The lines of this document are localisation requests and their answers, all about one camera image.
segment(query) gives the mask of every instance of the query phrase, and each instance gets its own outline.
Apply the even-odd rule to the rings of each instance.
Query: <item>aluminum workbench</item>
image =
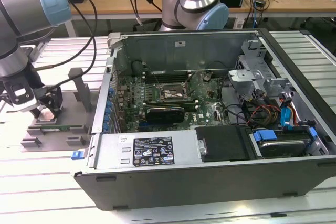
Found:
[[[299,31],[272,35],[336,112],[334,56],[312,36]],[[87,40],[52,39],[40,44],[41,53],[35,65],[60,62],[74,55]],[[110,56],[107,37],[96,40],[97,61],[83,77],[91,89],[99,88],[105,61]],[[87,68],[92,53],[90,45],[75,61],[42,71],[43,82],[56,84],[67,77],[71,67]],[[71,82],[62,89],[74,90],[75,85]],[[0,223],[336,223],[336,177],[327,179],[302,197],[100,211],[70,175],[83,161],[72,161],[72,151],[20,152],[20,141],[32,116],[13,112],[3,104],[0,110]]]

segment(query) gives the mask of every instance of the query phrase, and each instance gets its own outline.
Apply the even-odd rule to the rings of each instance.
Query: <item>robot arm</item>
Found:
[[[70,19],[67,0],[0,0],[0,81],[6,90],[1,98],[17,110],[31,111],[40,103],[57,109],[59,104],[34,92],[44,85],[17,39]]]
[[[161,31],[223,29],[228,7],[219,0],[162,0]]]

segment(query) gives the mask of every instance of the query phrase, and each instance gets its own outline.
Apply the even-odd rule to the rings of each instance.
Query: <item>green circuit board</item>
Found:
[[[141,78],[120,77],[118,95],[120,107],[125,111],[125,132],[190,130],[198,126],[229,125],[230,121],[218,102],[219,79],[204,82],[204,74],[196,73],[190,82],[160,85],[146,84]],[[149,125],[145,120],[147,109],[160,106],[184,107],[184,121]]]

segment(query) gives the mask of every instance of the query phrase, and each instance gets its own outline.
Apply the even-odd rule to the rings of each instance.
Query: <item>light blue joint cap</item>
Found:
[[[71,20],[71,8],[68,0],[40,0],[43,11],[52,24],[59,26]]]
[[[229,8],[219,3],[203,17],[197,30],[223,29],[229,18]]]

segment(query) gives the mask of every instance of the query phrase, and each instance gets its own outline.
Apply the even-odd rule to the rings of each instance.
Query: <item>red wire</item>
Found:
[[[255,113],[257,113],[258,109],[260,109],[260,108],[264,108],[264,107],[272,107],[272,108],[275,108],[277,111],[281,112],[281,110],[280,110],[278,107],[276,107],[276,106],[273,106],[273,105],[261,105],[261,106],[259,106],[259,107],[257,107],[257,108],[255,109],[255,111],[254,111],[254,112],[252,113],[252,115],[251,115],[251,118],[252,118],[252,116],[253,116]]]

